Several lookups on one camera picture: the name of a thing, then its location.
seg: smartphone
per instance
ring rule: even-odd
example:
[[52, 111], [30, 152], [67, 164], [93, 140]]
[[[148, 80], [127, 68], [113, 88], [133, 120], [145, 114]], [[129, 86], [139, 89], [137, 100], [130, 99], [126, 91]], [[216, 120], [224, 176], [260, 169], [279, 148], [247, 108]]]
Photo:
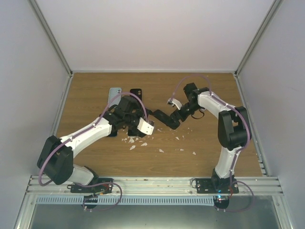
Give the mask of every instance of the smartphone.
[[[122, 92], [122, 88], [120, 87], [112, 87], [109, 89], [109, 95], [108, 95], [108, 103], [110, 103], [111, 99], [113, 99], [117, 94]], [[113, 105], [118, 105], [119, 102], [121, 100], [121, 97], [117, 97], [116, 99], [114, 99], [113, 102], [111, 102], [111, 104], [109, 104], [109, 107], [113, 106]], [[111, 134], [108, 135], [108, 137], [116, 137], [118, 135], [118, 131], [112, 132]]]
[[[130, 89], [130, 93], [136, 95], [141, 101], [142, 101], [142, 89], [141, 88], [132, 88]], [[129, 137], [136, 137], [138, 136], [138, 129], [136, 130], [130, 130], [128, 129], [128, 136]]]

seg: white wall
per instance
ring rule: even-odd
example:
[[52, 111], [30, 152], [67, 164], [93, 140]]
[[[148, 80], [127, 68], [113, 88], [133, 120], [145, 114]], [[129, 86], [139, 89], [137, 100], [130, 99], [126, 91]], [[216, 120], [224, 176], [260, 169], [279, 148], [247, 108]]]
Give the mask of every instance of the white wall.
[[278, 176], [297, 228], [304, 228], [305, 1], [283, 1], [240, 80], [269, 172]]
[[68, 77], [26, 0], [0, 1], [0, 228], [13, 228]]
[[236, 70], [273, 0], [37, 0], [73, 71]]

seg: wooden table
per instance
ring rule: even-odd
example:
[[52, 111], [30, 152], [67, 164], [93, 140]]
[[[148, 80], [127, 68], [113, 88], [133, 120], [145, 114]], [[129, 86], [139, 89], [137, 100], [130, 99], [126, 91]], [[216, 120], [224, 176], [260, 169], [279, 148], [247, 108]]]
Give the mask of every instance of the wooden table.
[[[189, 73], [76, 73], [61, 117], [57, 136], [70, 134], [92, 122], [105, 108], [109, 88], [121, 87], [124, 92], [142, 88], [143, 102], [151, 110], [161, 109], [170, 114], [175, 108], [166, 104], [178, 82]], [[206, 74], [212, 90], [230, 104], [242, 105], [232, 74]], [[208, 86], [200, 77], [185, 80], [175, 98], [187, 99], [183, 87], [194, 82], [197, 87]], [[209, 112], [204, 118], [189, 117], [177, 130], [171, 130], [154, 117], [152, 136], [129, 143], [127, 131], [117, 137], [105, 137], [84, 149], [74, 160], [88, 166], [100, 176], [210, 176], [221, 150], [217, 138], [217, 119]], [[236, 176], [261, 176], [253, 143], [237, 161]]]

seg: wooden tabletop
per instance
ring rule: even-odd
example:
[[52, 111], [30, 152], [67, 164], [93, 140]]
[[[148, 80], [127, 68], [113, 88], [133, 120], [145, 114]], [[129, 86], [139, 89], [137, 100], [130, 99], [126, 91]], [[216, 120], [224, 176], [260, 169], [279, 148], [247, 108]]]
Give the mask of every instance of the wooden tabletop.
[[[175, 108], [166, 104], [178, 82], [189, 73], [76, 73], [61, 117], [57, 136], [75, 132], [92, 122], [105, 108], [111, 87], [123, 92], [142, 89], [142, 100], [148, 109], [160, 109], [168, 115]], [[242, 105], [232, 74], [206, 74], [212, 90], [232, 105]], [[185, 80], [176, 99], [186, 103], [183, 87], [194, 82], [198, 88], [208, 86], [200, 77]], [[100, 176], [210, 176], [218, 163], [221, 145], [217, 138], [218, 121], [209, 112], [200, 120], [189, 117], [176, 130], [157, 119], [152, 136], [129, 143], [127, 130], [117, 137], [105, 137], [84, 149], [74, 160], [88, 166]], [[235, 168], [236, 176], [261, 176], [253, 143], [241, 152]]]

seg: gray floor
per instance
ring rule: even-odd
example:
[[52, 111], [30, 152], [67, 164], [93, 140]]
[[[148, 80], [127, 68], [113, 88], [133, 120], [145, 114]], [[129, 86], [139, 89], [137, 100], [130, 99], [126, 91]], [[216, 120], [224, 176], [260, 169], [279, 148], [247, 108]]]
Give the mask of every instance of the gray floor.
[[[249, 197], [234, 197], [228, 209], [244, 208]], [[31, 229], [276, 229], [271, 197], [256, 197], [246, 212], [217, 212], [208, 206], [117, 206], [105, 212], [84, 212], [80, 205], [37, 205]]]

